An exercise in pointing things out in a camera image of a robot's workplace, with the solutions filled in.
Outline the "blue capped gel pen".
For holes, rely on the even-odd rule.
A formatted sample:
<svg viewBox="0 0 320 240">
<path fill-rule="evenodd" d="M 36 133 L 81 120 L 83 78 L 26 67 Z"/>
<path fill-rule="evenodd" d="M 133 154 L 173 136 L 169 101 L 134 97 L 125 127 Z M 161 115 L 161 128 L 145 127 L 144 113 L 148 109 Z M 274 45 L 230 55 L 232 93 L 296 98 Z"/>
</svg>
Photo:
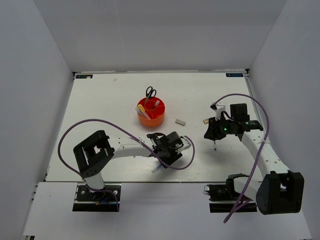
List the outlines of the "blue capped gel pen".
<svg viewBox="0 0 320 240">
<path fill-rule="evenodd" d="M 152 174 L 155 174 L 157 171 L 163 169 L 164 166 L 162 164 L 158 165 L 157 167 L 155 167 L 154 169 L 151 170 Z"/>
</svg>

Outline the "grey eraser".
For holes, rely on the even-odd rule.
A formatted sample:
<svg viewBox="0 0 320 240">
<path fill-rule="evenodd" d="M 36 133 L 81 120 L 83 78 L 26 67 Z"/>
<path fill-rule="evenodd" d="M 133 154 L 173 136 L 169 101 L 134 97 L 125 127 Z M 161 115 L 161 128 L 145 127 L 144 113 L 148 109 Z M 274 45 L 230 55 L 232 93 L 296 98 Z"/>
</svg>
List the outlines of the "grey eraser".
<svg viewBox="0 0 320 240">
<path fill-rule="evenodd" d="M 186 125 L 186 122 L 185 121 L 182 121 L 180 119 L 176 119 L 175 120 L 175 123 L 178 124 L 178 125 L 181 125 L 181 126 L 185 126 Z"/>
</svg>

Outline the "yellow pink highlighter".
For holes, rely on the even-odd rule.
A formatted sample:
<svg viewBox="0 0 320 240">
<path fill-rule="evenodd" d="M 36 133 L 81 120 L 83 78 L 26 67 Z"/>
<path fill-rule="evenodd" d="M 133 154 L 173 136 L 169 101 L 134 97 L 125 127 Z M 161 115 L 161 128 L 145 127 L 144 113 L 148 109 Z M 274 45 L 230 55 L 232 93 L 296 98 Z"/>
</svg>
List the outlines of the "yellow pink highlighter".
<svg viewBox="0 0 320 240">
<path fill-rule="evenodd" d="M 151 118 L 149 117 L 149 115 L 147 114 L 145 108 L 143 107 L 142 104 L 138 104 L 136 107 L 135 107 L 135 110 L 136 112 L 142 116 L 143 118 L 147 119 L 147 120 L 151 120 Z"/>
</svg>

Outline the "black handled scissors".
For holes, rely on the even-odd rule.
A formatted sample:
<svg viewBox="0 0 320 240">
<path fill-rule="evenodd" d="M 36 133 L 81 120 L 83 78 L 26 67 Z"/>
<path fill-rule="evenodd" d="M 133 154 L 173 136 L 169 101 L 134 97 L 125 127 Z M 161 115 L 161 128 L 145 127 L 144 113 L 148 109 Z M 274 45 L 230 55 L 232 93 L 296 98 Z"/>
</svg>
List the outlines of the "black handled scissors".
<svg viewBox="0 0 320 240">
<path fill-rule="evenodd" d="M 152 86 L 147 87 L 147 89 L 145 90 L 144 102 L 147 102 L 149 99 L 154 98 L 156 94 L 157 94 L 157 91 Z"/>
</svg>

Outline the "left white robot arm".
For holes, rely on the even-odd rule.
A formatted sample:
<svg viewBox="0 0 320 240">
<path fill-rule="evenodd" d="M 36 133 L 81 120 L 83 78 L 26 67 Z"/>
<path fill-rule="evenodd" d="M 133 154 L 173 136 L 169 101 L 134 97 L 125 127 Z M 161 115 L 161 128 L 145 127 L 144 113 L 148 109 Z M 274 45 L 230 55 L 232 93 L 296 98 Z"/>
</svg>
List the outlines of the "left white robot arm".
<svg viewBox="0 0 320 240">
<path fill-rule="evenodd" d="M 105 131 L 98 130 L 73 148 L 80 176 L 88 185 L 88 193 L 99 200 L 105 196 L 106 187 L 101 174 L 106 164 L 113 159 L 124 157 L 159 157 L 163 163 L 172 165 L 183 156 L 182 151 L 191 143 L 173 131 L 168 135 L 149 133 L 134 140 L 112 138 Z"/>
</svg>

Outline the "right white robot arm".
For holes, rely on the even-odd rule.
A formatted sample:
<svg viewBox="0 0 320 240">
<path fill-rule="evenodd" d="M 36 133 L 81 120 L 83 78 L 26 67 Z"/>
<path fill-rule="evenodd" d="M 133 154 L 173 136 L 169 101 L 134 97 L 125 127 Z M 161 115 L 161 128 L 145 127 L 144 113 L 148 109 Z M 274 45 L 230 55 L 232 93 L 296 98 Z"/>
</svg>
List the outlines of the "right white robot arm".
<svg viewBox="0 0 320 240">
<path fill-rule="evenodd" d="M 264 129 L 257 120 L 251 120 L 245 103 L 225 105 L 213 103 L 215 116 L 207 120 L 204 138 L 212 141 L 235 135 L 257 161 L 262 180 L 251 180 L 244 193 L 253 200 L 263 215 L 291 214 L 301 210 L 304 177 L 291 171 L 278 157 L 270 143 L 264 140 Z"/>
</svg>

